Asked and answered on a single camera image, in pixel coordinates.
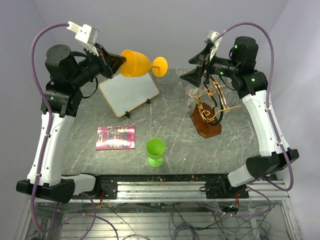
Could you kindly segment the yellow framed whiteboard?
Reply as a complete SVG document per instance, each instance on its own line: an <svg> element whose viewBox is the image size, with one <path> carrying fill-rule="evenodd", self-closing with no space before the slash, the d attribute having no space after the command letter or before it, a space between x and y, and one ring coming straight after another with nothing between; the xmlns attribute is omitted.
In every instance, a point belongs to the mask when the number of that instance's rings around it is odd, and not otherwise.
<svg viewBox="0 0 320 240"><path fill-rule="evenodd" d="M117 74L100 82L98 88L118 118L128 116L131 111L149 103L160 93L149 73L139 77Z"/></svg>

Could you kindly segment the aluminium mounting rail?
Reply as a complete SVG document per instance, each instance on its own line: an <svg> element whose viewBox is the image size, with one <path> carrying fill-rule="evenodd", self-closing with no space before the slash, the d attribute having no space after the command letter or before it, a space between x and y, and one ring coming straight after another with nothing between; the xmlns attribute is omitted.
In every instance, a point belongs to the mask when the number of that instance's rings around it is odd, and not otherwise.
<svg viewBox="0 0 320 240"><path fill-rule="evenodd" d="M62 176L58 183L33 185L23 180L17 190L38 198L68 203L82 192L109 202L206 202L210 200L286 200L285 193L265 181L232 187L226 174L98 175Z"/></svg>

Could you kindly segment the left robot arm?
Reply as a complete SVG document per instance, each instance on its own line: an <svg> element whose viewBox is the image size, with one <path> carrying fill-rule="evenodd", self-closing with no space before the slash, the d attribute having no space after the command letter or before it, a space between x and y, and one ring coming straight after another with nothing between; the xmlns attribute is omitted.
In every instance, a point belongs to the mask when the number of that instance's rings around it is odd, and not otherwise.
<svg viewBox="0 0 320 240"><path fill-rule="evenodd" d="M93 173L62 176L62 160L71 126L84 99L81 88L96 82L98 75L112 78L126 58L107 52L98 43L97 53L72 51L58 44L46 52L45 67L50 76L41 104L41 132L33 165L16 191L57 203L68 203L85 193L96 199L102 193L101 177Z"/></svg>

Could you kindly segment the pink booklet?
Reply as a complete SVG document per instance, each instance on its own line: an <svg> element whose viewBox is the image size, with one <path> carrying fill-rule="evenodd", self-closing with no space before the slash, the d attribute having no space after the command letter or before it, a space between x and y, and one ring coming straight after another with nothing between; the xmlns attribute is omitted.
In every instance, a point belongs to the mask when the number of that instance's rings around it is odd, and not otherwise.
<svg viewBox="0 0 320 240"><path fill-rule="evenodd" d="M95 149L127 150L135 149L136 128L133 125L100 126L97 129Z"/></svg>

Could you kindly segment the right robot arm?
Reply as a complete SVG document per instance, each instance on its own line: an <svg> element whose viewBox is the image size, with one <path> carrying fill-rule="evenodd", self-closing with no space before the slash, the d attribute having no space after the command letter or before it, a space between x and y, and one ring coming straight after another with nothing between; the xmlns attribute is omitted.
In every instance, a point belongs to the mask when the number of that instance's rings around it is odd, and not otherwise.
<svg viewBox="0 0 320 240"><path fill-rule="evenodd" d="M255 69L259 49L256 40L248 36L237 37L228 59L216 55L219 39L208 36L204 42L205 48L188 61L196 68L180 78L197 88L203 76L231 79L231 85L246 107L258 139L259 155L249 157L244 166L230 172L228 181L220 186L221 194L231 198L238 192L238 186L284 169L290 170L291 164L299 158L299 152L290 147L280 130L266 75Z"/></svg>

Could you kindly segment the clear front wine glass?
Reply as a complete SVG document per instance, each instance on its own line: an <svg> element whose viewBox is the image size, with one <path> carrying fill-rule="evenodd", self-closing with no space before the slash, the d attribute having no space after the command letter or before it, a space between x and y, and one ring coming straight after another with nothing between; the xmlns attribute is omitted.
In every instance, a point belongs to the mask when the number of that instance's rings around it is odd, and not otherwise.
<svg viewBox="0 0 320 240"><path fill-rule="evenodd" d="M191 116L196 109L198 97L201 94L201 88L189 84L185 87L185 92L188 96L186 100L186 115Z"/></svg>

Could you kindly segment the clear tall wine glass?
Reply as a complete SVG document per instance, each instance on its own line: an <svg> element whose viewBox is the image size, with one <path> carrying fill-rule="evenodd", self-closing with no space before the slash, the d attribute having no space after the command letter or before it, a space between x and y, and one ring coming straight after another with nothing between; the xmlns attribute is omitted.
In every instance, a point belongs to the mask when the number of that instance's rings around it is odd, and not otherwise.
<svg viewBox="0 0 320 240"><path fill-rule="evenodd" d="M181 76L186 74L187 72L189 72L190 69L187 67L187 66L183 66L183 65L180 65L180 66L177 66L175 68L175 72L176 74L178 75L178 84L181 85L182 84L182 79L181 79Z"/></svg>

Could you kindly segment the orange plastic goblet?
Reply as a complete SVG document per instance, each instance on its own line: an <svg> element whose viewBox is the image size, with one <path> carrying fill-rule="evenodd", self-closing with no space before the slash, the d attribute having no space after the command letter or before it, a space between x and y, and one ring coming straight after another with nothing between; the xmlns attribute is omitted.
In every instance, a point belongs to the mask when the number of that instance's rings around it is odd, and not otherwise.
<svg viewBox="0 0 320 240"><path fill-rule="evenodd" d="M119 68L119 73L128 78L144 76L150 70L156 77L162 78L169 68L163 56L158 56L151 62L146 55L128 49L124 50L120 56L125 58L125 62Z"/></svg>

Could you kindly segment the gold wine glass rack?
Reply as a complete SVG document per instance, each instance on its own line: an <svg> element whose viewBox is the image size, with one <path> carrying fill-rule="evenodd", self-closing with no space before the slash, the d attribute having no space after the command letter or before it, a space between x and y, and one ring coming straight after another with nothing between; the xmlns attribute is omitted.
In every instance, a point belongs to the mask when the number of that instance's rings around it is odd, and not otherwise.
<svg viewBox="0 0 320 240"><path fill-rule="evenodd" d="M221 121L224 113L244 108L242 105L229 106L227 104L223 86L211 76L201 88L196 108L190 116L198 134L205 139L222 133Z"/></svg>

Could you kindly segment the green plastic goblet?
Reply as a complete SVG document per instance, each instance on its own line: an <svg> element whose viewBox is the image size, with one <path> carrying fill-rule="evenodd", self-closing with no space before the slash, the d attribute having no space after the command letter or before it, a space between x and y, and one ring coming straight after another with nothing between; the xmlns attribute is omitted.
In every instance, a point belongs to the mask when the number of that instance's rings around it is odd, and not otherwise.
<svg viewBox="0 0 320 240"><path fill-rule="evenodd" d="M146 152L148 155L148 164L153 168L158 168L163 163L163 156L166 145L160 138L151 138L146 144Z"/></svg>

